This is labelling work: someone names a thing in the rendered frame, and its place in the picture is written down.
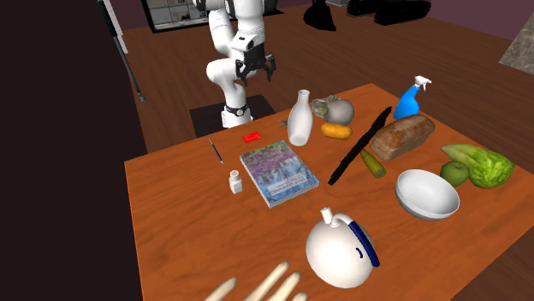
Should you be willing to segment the wooden table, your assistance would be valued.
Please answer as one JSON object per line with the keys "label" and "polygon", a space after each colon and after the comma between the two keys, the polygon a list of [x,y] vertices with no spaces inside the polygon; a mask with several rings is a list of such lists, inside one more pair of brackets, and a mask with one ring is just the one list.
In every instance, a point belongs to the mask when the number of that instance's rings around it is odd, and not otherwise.
{"label": "wooden table", "polygon": [[[280,262],[300,272],[297,288],[309,301],[449,301],[534,226],[534,174],[516,168],[494,189],[460,186],[460,207],[449,218],[426,221],[403,210],[395,182],[405,170],[438,172],[441,147],[465,137],[436,124],[417,149],[385,163],[375,178],[360,159],[329,185],[340,160],[397,99],[373,84],[342,93],[355,109],[353,136],[324,137],[314,128],[296,154],[319,178],[317,188],[270,209],[249,177],[233,194],[228,176],[240,155],[287,138],[277,120],[286,112],[127,161],[128,194],[144,301],[204,301],[237,276],[226,301],[242,301]],[[259,132],[245,143],[242,136]],[[351,216],[371,236],[380,259],[370,278],[354,289],[321,281],[306,261],[306,238],[320,210]]]}

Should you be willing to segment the black cone-shaped object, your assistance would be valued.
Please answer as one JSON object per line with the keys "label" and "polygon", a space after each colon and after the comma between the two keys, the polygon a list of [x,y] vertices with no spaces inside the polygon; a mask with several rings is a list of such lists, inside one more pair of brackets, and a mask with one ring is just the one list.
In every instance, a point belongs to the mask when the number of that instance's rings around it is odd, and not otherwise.
{"label": "black cone-shaped object", "polygon": [[331,32],[336,30],[330,8],[326,4],[326,0],[312,0],[311,7],[309,7],[303,15],[303,20],[305,24],[310,27],[314,27],[317,30]]}

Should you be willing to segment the grey marble block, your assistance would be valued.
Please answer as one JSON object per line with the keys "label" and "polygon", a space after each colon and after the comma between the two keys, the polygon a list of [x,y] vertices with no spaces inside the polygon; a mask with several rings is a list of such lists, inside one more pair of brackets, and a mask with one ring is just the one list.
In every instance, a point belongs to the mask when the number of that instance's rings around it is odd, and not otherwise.
{"label": "grey marble block", "polygon": [[499,63],[534,75],[534,13],[508,46]]}

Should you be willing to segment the blue spray bottle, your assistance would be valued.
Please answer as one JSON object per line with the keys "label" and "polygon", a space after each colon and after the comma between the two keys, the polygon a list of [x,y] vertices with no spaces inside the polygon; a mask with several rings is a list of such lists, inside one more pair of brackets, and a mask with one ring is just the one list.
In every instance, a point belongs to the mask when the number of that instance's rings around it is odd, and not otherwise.
{"label": "blue spray bottle", "polygon": [[402,95],[399,102],[395,107],[394,119],[399,120],[410,115],[417,115],[419,112],[419,104],[416,100],[418,92],[423,89],[427,84],[431,83],[432,80],[418,75],[414,77],[414,84]]}

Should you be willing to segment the dark robot stand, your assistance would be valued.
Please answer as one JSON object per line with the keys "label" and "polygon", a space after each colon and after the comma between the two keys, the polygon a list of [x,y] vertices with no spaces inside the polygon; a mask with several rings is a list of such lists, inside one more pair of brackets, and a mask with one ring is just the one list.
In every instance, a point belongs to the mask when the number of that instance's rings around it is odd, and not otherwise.
{"label": "dark robot stand", "polygon": [[[270,106],[263,95],[255,95],[246,98],[247,105],[251,109],[254,120],[275,114],[274,109]],[[197,138],[222,131],[221,112],[224,109],[224,103],[216,103],[201,108],[190,109],[189,114]]]}

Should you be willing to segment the long black stick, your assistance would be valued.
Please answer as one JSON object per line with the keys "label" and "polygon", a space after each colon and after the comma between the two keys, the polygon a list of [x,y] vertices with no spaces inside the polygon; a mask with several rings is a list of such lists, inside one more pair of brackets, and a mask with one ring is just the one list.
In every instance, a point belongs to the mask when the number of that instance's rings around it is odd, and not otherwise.
{"label": "long black stick", "polygon": [[376,133],[384,127],[385,122],[392,111],[392,107],[388,106],[373,122],[371,128],[358,140],[356,145],[345,155],[341,160],[339,166],[334,173],[330,176],[328,184],[333,186],[345,172],[348,165],[354,160],[354,158],[371,142],[371,139]]}

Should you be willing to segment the white vase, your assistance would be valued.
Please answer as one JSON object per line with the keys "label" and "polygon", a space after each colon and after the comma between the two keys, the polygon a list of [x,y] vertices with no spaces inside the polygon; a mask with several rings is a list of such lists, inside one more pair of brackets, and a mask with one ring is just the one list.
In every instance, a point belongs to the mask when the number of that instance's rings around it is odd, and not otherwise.
{"label": "white vase", "polygon": [[309,96],[308,90],[299,90],[297,102],[288,117],[288,140],[295,146],[305,145],[311,135],[313,113]]}

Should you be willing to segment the brown bread loaf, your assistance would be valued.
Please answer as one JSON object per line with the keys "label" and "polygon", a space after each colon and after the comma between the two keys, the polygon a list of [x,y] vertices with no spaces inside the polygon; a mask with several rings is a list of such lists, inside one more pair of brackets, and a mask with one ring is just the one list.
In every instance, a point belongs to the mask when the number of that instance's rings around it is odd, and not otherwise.
{"label": "brown bread loaf", "polygon": [[371,150],[384,161],[390,161],[419,147],[434,130],[434,122],[427,117],[409,115],[378,130]]}

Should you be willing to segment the pale beige hand-shaped object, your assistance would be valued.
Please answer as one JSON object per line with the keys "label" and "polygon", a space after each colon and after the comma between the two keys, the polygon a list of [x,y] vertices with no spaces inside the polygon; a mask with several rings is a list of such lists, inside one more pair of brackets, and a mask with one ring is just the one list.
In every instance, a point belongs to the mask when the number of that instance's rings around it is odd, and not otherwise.
{"label": "pale beige hand-shaped object", "polygon": [[[267,293],[270,292],[275,284],[286,274],[288,268],[288,262],[279,263],[263,279],[263,281],[243,299],[243,301],[307,301],[307,292],[297,292],[292,299],[288,299],[294,292],[295,287],[300,283],[300,272],[293,272],[290,274],[269,298],[264,299]],[[205,301],[223,301],[223,299],[234,290],[237,281],[237,276],[227,279],[214,289],[205,298]]]}

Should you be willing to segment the blue pen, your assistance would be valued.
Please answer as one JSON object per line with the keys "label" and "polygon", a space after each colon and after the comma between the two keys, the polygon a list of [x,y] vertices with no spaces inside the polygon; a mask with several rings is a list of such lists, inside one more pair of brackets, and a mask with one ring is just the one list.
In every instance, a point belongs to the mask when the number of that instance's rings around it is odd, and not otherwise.
{"label": "blue pen", "polygon": [[216,153],[216,155],[217,155],[217,158],[218,158],[219,162],[220,162],[221,164],[223,164],[223,159],[222,159],[220,153],[218,152],[218,150],[217,150],[215,144],[213,143],[212,139],[211,139],[211,138],[208,138],[208,140],[209,140],[209,142],[210,142],[210,144],[211,144],[212,149],[215,151],[215,153]]}

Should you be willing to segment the white salt shaker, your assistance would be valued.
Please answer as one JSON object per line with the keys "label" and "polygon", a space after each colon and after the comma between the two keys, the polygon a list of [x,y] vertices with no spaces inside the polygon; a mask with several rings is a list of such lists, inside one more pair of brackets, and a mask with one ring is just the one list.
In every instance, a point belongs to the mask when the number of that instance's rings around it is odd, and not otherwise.
{"label": "white salt shaker", "polygon": [[243,191],[242,180],[238,170],[232,170],[228,178],[229,186],[233,194]]}

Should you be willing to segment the grey pole with white top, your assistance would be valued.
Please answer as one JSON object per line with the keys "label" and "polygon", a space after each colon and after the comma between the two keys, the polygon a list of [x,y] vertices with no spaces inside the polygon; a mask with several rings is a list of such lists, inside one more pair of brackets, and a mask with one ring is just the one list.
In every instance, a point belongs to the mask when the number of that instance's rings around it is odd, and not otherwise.
{"label": "grey pole with white top", "polygon": [[123,32],[116,18],[116,14],[113,10],[110,0],[96,0],[97,6],[102,13],[106,26],[110,32],[110,36],[113,38],[116,48],[119,51],[119,54],[122,58],[122,61],[125,65],[126,70],[128,71],[128,76],[133,84],[133,88],[138,95],[138,101],[145,103],[146,99],[143,93],[141,92],[137,80],[135,79],[134,73],[130,67],[126,54],[128,53],[128,48],[122,38]]}

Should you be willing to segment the white bowl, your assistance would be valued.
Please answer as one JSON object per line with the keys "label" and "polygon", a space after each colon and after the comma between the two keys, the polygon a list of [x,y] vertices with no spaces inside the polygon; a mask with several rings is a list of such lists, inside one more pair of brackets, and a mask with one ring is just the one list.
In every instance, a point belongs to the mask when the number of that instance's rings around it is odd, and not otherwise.
{"label": "white bowl", "polygon": [[408,213],[424,220],[441,220],[460,207],[458,192],[442,177],[422,169],[402,172],[395,183],[395,196]]}

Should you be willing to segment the green apple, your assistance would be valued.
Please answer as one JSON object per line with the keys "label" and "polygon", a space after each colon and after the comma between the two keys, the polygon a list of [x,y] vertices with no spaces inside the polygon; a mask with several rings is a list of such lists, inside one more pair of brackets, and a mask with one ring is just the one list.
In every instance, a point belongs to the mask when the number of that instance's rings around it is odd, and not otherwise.
{"label": "green apple", "polygon": [[451,161],[445,163],[441,167],[440,176],[452,187],[456,187],[462,185],[466,180],[469,179],[470,171],[465,164]]}

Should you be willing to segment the olive green bottle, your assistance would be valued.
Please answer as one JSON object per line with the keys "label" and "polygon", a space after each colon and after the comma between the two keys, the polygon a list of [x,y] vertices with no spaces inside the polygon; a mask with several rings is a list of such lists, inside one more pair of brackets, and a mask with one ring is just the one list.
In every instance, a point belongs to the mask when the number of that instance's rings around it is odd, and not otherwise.
{"label": "olive green bottle", "polygon": [[387,173],[387,170],[383,167],[383,165],[367,150],[363,149],[360,152],[360,155],[364,164],[375,178],[381,178]]}

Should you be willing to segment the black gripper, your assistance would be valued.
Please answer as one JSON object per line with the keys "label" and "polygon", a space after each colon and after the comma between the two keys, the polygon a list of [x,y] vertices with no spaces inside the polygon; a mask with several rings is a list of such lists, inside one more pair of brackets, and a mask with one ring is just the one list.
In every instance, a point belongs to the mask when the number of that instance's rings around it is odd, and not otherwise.
{"label": "black gripper", "polygon": [[264,43],[244,53],[244,60],[235,61],[235,75],[247,86],[246,77],[251,69],[263,69],[267,74],[267,80],[271,80],[271,75],[276,71],[276,59],[272,53],[265,55]]}

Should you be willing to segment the green lettuce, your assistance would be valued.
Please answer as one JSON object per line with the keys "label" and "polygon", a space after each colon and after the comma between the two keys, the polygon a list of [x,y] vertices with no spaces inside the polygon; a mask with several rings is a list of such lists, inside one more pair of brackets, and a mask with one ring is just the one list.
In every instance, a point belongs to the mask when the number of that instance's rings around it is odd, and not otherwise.
{"label": "green lettuce", "polygon": [[465,164],[474,186],[490,189],[504,184],[513,174],[515,165],[505,156],[492,150],[468,144],[449,144],[441,147],[452,161]]}

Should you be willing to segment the purple and blue book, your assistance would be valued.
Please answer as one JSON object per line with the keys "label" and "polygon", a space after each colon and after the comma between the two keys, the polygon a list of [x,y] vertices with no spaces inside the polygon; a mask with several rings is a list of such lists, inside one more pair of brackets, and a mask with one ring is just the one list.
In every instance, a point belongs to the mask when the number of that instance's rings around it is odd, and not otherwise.
{"label": "purple and blue book", "polygon": [[240,155],[240,162],[270,209],[320,184],[284,140]]}

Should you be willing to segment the grey skull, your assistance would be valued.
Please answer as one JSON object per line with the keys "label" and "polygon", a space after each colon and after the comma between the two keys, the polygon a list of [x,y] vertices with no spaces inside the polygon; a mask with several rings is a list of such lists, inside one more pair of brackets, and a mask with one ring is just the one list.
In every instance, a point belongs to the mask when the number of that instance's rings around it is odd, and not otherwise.
{"label": "grey skull", "polygon": [[354,117],[352,104],[334,95],[311,101],[313,113],[329,123],[349,125]]}

